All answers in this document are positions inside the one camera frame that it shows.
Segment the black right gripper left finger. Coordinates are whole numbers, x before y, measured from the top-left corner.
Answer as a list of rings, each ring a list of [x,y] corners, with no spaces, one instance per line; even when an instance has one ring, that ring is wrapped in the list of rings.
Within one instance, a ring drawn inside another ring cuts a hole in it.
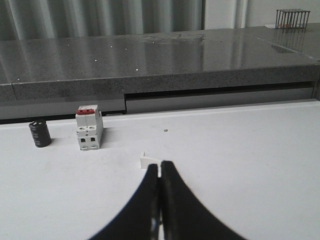
[[[150,164],[123,209],[92,240],[157,240],[160,226],[158,165]]]

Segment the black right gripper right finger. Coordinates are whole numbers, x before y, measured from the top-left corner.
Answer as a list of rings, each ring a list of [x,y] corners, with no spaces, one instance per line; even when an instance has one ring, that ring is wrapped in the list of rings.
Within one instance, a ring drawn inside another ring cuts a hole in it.
[[[171,161],[161,163],[161,203],[166,240],[243,240],[197,199]]]

